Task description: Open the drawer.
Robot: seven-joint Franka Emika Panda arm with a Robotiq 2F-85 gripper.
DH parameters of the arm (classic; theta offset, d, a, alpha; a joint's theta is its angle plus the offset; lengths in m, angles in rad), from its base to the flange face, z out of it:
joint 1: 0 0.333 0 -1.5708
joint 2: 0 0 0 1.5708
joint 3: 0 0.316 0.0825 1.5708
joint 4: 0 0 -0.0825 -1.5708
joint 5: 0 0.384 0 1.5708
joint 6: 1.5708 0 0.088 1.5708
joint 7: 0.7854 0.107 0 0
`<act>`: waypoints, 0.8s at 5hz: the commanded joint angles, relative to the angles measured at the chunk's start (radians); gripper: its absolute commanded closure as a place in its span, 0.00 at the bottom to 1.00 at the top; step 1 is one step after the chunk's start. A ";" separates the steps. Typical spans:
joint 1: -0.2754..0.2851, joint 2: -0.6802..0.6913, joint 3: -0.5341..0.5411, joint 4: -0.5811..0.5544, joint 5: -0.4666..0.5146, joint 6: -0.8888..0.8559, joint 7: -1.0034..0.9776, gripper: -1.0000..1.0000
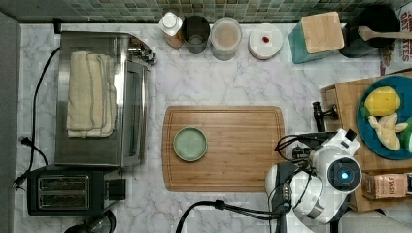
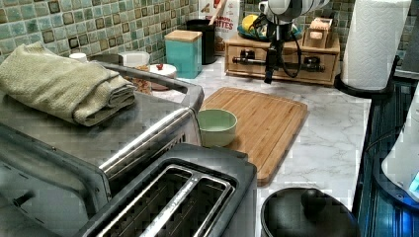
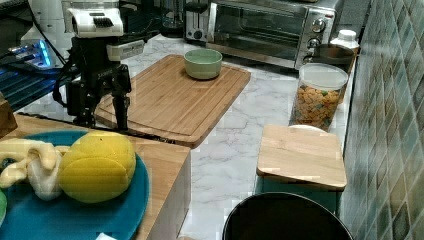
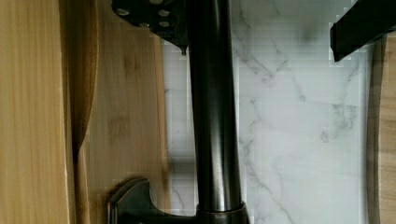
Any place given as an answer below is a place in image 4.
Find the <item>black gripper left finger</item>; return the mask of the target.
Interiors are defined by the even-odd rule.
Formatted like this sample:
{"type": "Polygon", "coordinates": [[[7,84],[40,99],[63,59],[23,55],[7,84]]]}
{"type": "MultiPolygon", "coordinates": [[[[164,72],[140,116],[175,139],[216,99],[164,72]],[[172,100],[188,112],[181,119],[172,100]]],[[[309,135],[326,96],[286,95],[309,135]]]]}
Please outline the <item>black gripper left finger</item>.
{"type": "Polygon", "coordinates": [[[186,55],[189,45],[186,3],[187,0],[112,0],[111,6],[120,18],[149,29],[186,55]]]}

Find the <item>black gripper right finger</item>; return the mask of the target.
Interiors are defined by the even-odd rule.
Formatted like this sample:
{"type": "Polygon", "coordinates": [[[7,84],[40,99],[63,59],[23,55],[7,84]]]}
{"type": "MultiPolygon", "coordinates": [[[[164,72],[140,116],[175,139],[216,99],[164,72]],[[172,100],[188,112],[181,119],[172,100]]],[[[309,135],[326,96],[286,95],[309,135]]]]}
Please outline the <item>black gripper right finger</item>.
{"type": "Polygon", "coordinates": [[[336,62],[366,44],[393,32],[396,0],[358,0],[330,30],[331,49],[336,62]]]}

